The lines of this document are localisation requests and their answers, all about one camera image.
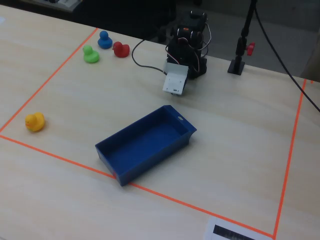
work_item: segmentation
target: cable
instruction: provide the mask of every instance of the cable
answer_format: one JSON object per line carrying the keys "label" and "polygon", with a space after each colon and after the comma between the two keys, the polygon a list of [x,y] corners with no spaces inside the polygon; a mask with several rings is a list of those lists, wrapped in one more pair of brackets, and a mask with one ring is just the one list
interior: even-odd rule
{"label": "cable", "polygon": [[200,61],[199,61],[199,57],[198,57],[196,51],[193,51],[193,52],[194,52],[194,54],[195,54],[195,56],[196,56],[196,59],[198,60],[198,70],[196,70],[195,67],[193,67],[193,68],[194,68],[194,70],[198,73],[198,72],[200,71]]}
{"label": "cable", "polygon": [[285,70],[285,72],[289,75],[289,77],[292,79],[292,81],[295,83],[295,85],[300,89],[300,91],[303,93],[303,95],[310,101],[310,103],[320,112],[320,108],[311,100],[311,98],[305,93],[305,91],[300,87],[300,85],[297,83],[297,81],[294,79],[294,77],[290,74],[290,72],[288,71],[288,69],[286,68],[285,64],[283,63],[283,61],[281,60],[279,54],[277,53],[275,47],[272,45],[272,43],[270,42],[269,37],[267,36],[267,33],[264,29],[264,27],[262,26],[262,23],[260,21],[259,15],[258,15],[258,11],[257,8],[254,9],[255,12],[255,16],[256,19],[258,20],[258,23],[260,25],[260,28],[265,36],[265,39],[267,40],[267,42],[269,43],[270,47],[272,48],[276,58],[279,60],[279,62],[281,63],[283,69]]}
{"label": "cable", "polygon": [[166,51],[166,53],[177,63],[177,64],[179,64],[180,65],[180,63],[178,62],[178,60],[177,59],[175,59],[169,52],[168,52],[168,50],[167,50],[167,47],[168,47],[168,45],[167,46],[165,46],[165,51]]}
{"label": "cable", "polygon": [[205,25],[207,26],[207,28],[208,28],[208,30],[209,30],[210,39],[209,39],[208,43],[207,43],[203,48],[200,48],[200,49],[198,49],[198,50],[205,49],[205,48],[209,45],[209,43],[211,42],[211,31],[210,31],[210,27],[209,27],[208,23],[206,23],[206,22],[205,22]]}
{"label": "cable", "polygon": [[209,46],[207,45],[207,46],[206,46],[206,52],[205,52],[205,54],[204,54],[201,58],[204,58],[205,56],[207,56],[208,52],[209,52]]}
{"label": "cable", "polygon": [[160,68],[157,68],[155,66],[147,66],[147,65],[141,65],[139,63],[137,63],[137,61],[135,60],[135,57],[134,57],[134,51],[136,50],[136,48],[145,41],[145,39],[141,40],[137,45],[135,45],[135,47],[133,48],[132,52],[131,52],[131,57],[132,57],[132,60],[134,61],[135,64],[137,64],[139,67],[142,67],[142,68],[148,68],[148,69],[155,69],[155,70],[158,70],[162,73],[164,73],[165,75],[167,75],[167,73],[164,71],[164,70],[161,70]]}

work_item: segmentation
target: red rubber duck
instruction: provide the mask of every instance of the red rubber duck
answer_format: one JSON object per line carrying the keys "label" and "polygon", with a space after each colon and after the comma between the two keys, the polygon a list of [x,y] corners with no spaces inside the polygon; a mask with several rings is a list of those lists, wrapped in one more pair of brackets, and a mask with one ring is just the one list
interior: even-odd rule
{"label": "red rubber duck", "polygon": [[127,44],[122,44],[119,41],[116,41],[113,44],[113,51],[114,55],[116,55],[118,58],[125,58],[129,55],[130,47]]}

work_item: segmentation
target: orange tape line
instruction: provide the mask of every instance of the orange tape line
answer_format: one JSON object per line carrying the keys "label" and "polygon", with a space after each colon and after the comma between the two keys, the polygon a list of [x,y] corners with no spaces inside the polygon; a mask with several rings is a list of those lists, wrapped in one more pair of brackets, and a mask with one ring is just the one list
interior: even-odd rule
{"label": "orange tape line", "polygon": [[[76,166],[78,166],[78,167],[81,167],[81,168],[84,168],[84,169],[93,171],[93,172],[95,172],[95,173],[98,173],[98,174],[107,176],[107,177],[109,177],[109,178],[115,179],[115,177],[114,177],[113,175],[108,174],[108,173],[106,173],[106,172],[103,172],[103,171],[97,170],[97,169],[95,169],[95,168],[92,168],[92,167],[83,165],[83,164],[81,164],[81,163],[78,163],[78,162],[69,160],[69,159],[67,159],[67,158],[64,158],[64,157],[55,155],[55,154],[53,154],[53,153],[50,153],[50,152],[41,150],[41,149],[39,149],[39,148],[36,148],[36,147],[31,146],[31,145],[28,145],[28,144],[26,144],[26,143],[23,143],[23,142],[14,140],[14,139],[12,139],[12,138],[9,138],[9,137],[3,136],[3,135],[0,135],[0,138],[5,139],[5,140],[8,140],[8,141],[13,142],[13,143],[16,143],[16,144],[19,144],[19,145],[22,145],[22,146],[24,146],[24,147],[26,147],[26,148],[29,148],[29,149],[38,151],[38,152],[40,152],[40,153],[46,154],[46,155],[51,156],[51,157],[54,157],[54,158],[56,158],[56,159],[60,159],[60,160],[62,160],[62,161],[65,161],[65,162],[67,162],[67,163],[76,165]],[[135,184],[135,183],[129,183],[129,185],[131,185],[131,186],[133,186],[133,187],[135,187],[135,188],[141,189],[141,190],[143,190],[143,191],[146,191],[146,192],[148,192],[148,193],[157,195],[157,196],[162,197],[162,198],[164,198],[164,199],[170,200],[170,201],[175,202],[175,203],[177,203],[177,204],[180,204],[180,205],[186,206],[186,207],[188,207],[188,208],[197,210],[197,211],[199,211],[199,212],[202,212],[202,213],[205,213],[205,214],[208,214],[208,215],[211,215],[211,216],[214,216],[214,217],[223,219],[223,220],[228,221],[228,222],[230,222],[230,223],[239,225],[239,226],[241,226],[241,227],[243,227],[243,228],[252,230],[252,231],[254,231],[254,232],[257,232],[257,233],[259,233],[259,234],[265,235],[265,236],[267,236],[267,237],[272,238],[272,236],[273,236],[273,235],[270,234],[270,233],[261,231],[261,230],[259,230],[259,229],[256,229],[256,228],[252,227],[252,226],[249,226],[249,225],[243,224],[243,223],[241,223],[241,222],[232,220],[232,219],[227,218],[227,217],[225,217],[225,216],[222,216],[222,215],[213,213],[213,212],[211,212],[211,211],[205,210],[205,209],[203,209],[203,208],[200,208],[200,207],[191,205],[191,204],[186,203],[186,202],[184,202],[184,201],[180,201],[180,200],[175,199],[175,198],[173,198],[173,197],[170,197],[170,196],[168,196],[168,195],[164,195],[164,194],[162,194],[162,193],[160,193],[160,192],[153,191],[153,190],[151,190],[151,189],[149,189],[149,188],[146,188],[146,187],[144,187],[144,186],[140,186],[140,185]]]}
{"label": "orange tape line", "polygon": [[[302,89],[305,90],[307,80],[305,79],[303,81],[303,86]],[[284,204],[284,199],[285,199],[285,194],[286,194],[286,188],[287,188],[287,182],[288,182],[288,176],[289,176],[289,170],[290,170],[290,164],[291,164],[291,158],[292,158],[292,152],[294,150],[294,145],[295,145],[295,138],[296,138],[296,132],[297,132],[297,126],[298,126],[298,121],[299,121],[299,115],[300,115],[300,110],[301,110],[301,105],[302,101],[304,99],[304,94],[301,92],[300,94],[300,100],[298,104],[298,108],[296,110],[296,115],[295,115],[295,120],[294,120],[294,126],[293,126],[293,131],[292,131],[292,137],[291,137],[291,143],[290,143],[290,149],[289,149],[289,154],[288,154],[288,160],[286,162],[286,169],[285,169],[285,174],[284,174],[284,181],[282,185],[282,192],[281,192],[281,197],[280,197],[280,203],[278,207],[278,212],[276,215],[276,220],[275,220],[275,225],[274,225],[274,230],[273,230],[273,236],[272,239],[276,239],[277,237],[277,232],[278,232],[278,227],[279,227],[279,221],[280,221],[280,216],[281,216],[281,211],[282,207]]]}
{"label": "orange tape line", "polygon": [[90,167],[90,166],[83,165],[83,164],[78,163],[78,162],[76,162],[76,161],[69,160],[69,159],[64,158],[64,157],[62,157],[62,156],[58,156],[58,155],[55,155],[55,154],[53,154],[53,153],[50,153],[50,152],[41,150],[41,149],[39,149],[39,148],[37,148],[37,147],[28,145],[28,144],[23,143],[23,142],[21,142],[21,141],[14,140],[14,139],[12,139],[12,138],[9,138],[9,137],[3,136],[3,135],[0,135],[0,138],[5,139],[5,140],[8,140],[8,141],[13,142],[13,143],[16,143],[16,144],[19,144],[19,145],[22,145],[22,146],[24,146],[24,147],[26,147],[26,148],[35,150],[35,151],[40,152],[40,153],[43,153],[43,154],[46,154],[46,155],[51,156],[51,157],[54,157],[54,158],[56,158],[56,159],[60,159],[60,160],[62,160],[62,161],[65,161],[65,162],[67,162],[67,163],[76,165],[76,166],[78,166],[78,167],[81,167],[81,168],[84,168],[84,169],[88,169],[88,170],[93,171],[93,172],[95,172],[95,173],[97,173],[97,174],[105,175],[105,176],[107,176],[107,177],[109,177],[109,178],[116,179],[114,176],[112,176],[111,174],[108,174],[108,173],[106,173],[106,172],[104,172],[104,171],[100,171],[100,170],[98,170],[98,169],[92,168],[92,167]]}
{"label": "orange tape line", "polygon": [[21,110],[40,92],[40,90],[59,72],[59,70],[76,54],[76,52],[96,33],[96,28],[77,48],[73,53],[58,67],[57,70],[32,94],[32,96],[16,111],[16,113],[0,128],[0,133],[8,126],[8,124],[21,112]]}

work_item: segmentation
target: blue bin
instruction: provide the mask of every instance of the blue bin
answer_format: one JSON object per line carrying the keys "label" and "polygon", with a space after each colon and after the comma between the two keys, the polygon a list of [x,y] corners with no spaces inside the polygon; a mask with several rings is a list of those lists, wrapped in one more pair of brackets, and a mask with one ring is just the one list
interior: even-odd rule
{"label": "blue bin", "polygon": [[197,129],[165,105],[95,145],[121,186],[189,143]]}

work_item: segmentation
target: black stand base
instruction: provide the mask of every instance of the black stand base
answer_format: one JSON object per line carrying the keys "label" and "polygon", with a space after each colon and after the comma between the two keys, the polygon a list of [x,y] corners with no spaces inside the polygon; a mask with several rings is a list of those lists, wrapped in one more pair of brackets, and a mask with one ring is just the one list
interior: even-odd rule
{"label": "black stand base", "polygon": [[241,61],[239,66],[236,66],[236,61],[233,59],[230,63],[230,66],[228,68],[228,73],[229,74],[236,74],[236,75],[241,75],[242,70],[244,69],[245,62]]}

